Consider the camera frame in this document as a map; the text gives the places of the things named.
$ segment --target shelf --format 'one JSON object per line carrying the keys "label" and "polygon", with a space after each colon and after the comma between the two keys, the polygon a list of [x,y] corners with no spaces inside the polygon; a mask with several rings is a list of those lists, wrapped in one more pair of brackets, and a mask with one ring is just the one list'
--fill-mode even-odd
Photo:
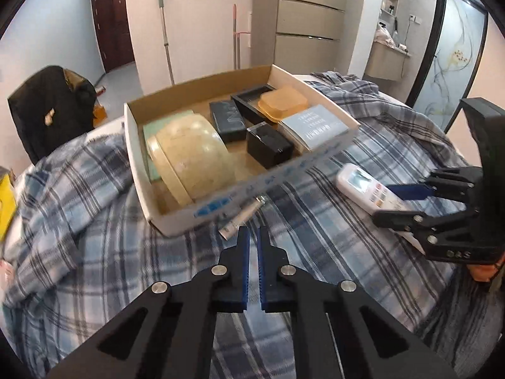
{"label": "shelf", "polygon": [[391,17],[394,17],[395,15],[394,14],[391,14],[389,11],[386,11],[384,9],[380,9],[382,12],[385,12],[387,15],[390,15]]}

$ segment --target metal tube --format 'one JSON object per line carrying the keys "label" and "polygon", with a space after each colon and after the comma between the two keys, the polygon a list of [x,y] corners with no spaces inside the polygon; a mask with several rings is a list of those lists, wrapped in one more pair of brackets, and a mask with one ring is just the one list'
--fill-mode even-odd
{"label": "metal tube", "polygon": [[241,69],[241,35],[237,33],[237,69]]}
{"label": "metal tube", "polygon": [[233,69],[237,69],[237,5],[233,5]]}
{"label": "metal tube", "polygon": [[161,15],[161,25],[163,30],[163,45],[165,46],[165,54],[167,55],[167,64],[168,71],[170,73],[170,81],[172,85],[174,84],[174,73],[172,71],[172,63],[170,62],[170,52],[168,51],[168,37],[167,37],[167,25],[165,23],[165,8],[163,0],[158,0],[158,4],[160,6],[160,15]]}
{"label": "metal tube", "polygon": [[221,236],[229,240],[233,235],[238,232],[238,229],[245,224],[252,216],[260,209],[267,199],[265,196],[257,196],[256,199],[247,205],[242,211],[240,211],[236,217],[234,217],[230,222],[228,222],[223,228],[219,230]]}

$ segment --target white wall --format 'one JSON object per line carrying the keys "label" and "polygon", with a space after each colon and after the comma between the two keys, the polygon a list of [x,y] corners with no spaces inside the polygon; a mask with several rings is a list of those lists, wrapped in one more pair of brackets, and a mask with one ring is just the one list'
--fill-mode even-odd
{"label": "white wall", "polygon": [[402,102],[406,101],[421,66],[433,25],[436,1],[400,0],[399,2],[396,16],[398,18],[398,35],[402,43],[405,41],[409,15],[413,14],[421,18],[422,23],[411,22],[408,30],[406,45],[412,57],[405,62],[402,80],[398,82],[379,82],[379,88]]}
{"label": "white wall", "polygon": [[30,165],[7,98],[47,65],[69,68],[94,83],[104,72],[90,0],[26,0],[0,39],[0,165]]}
{"label": "white wall", "polygon": [[341,74],[347,74],[351,58],[353,57],[356,38],[358,36],[361,13],[365,0],[347,0],[342,36],[338,45],[336,70]]}
{"label": "white wall", "polygon": [[372,48],[382,0],[348,0],[337,70],[362,77]]}
{"label": "white wall", "polygon": [[[469,98],[482,97],[505,108],[505,39],[489,16],[486,44],[479,69],[468,94]],[[448,132],[448,137],[471,165],[480,165],[479,150],[472,138],[465,113],[460,112]]]}
{"label": "white wall", "polygon": [[[176,83],[233,69],[232,7],[239,31],[248,30],[253,0],[164,0]],[[170,85],[158,0],[126,0],[130,35],[144,94]],[[242,39],[242,67],[249,66]]]}

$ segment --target beige ceramic bowl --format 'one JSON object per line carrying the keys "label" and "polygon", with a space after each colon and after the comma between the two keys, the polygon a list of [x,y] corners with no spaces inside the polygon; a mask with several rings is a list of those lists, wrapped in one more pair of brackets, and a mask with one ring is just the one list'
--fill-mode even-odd
{"label": "beige ceramic bowl", "polygon": [[200,114],[170,121],[147,141],[156,169],[181,207],[235,183],[231,156]]}

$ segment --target plaid blanket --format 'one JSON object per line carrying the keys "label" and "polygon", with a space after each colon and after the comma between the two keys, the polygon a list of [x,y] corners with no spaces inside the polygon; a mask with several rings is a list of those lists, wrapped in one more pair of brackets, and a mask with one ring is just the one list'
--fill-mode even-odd
{"label": "plaid blanket", "polygon": [[[210,376],[295,377],[289,318],[259,308],[259,225],[268,226],[291,263],[326,282],[357,280],[462,377],[472,374],[497,341],[502,297],[478,290],[464,268],[426,261],[402,238],[376,228],[334,186],[335,174],[347,162],[384,184],[398,184],[464,161],[430,120],[385,101],[376,85],[336,73],[317,76],[324,84],[312,84],[362,126],[345,152],[269,191],[269,202],[248,223],[248,310],[218,316]],[[461,208],[437,198],[416,205],[431,215]],[[19,215],[23,240],[16,257],[5,258],[17,270],[3,312],[9,342],[37,377],[152,283],[188,281],[235,244],[218,234],[223,220],[176,238],[151,228],[122,135],[91,142],[78,138],[39,162],[26,178]]]}

